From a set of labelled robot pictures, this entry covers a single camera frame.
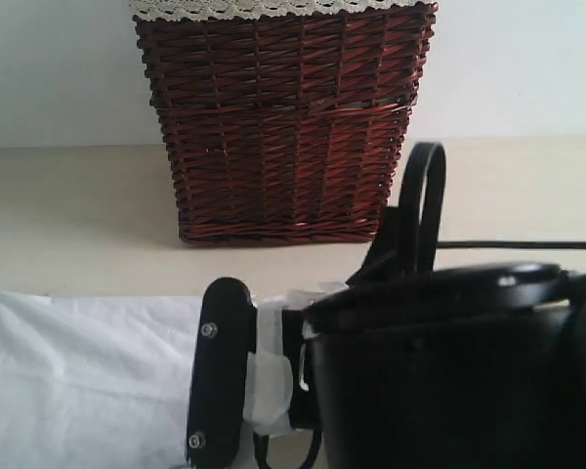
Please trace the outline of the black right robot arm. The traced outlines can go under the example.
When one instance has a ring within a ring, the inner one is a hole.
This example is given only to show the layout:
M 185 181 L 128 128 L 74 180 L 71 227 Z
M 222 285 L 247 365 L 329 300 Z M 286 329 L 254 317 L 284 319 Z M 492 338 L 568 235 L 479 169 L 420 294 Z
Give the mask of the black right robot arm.
M 586 274 L 510 263 L 304 312 L 332 468 L 586 468 Z

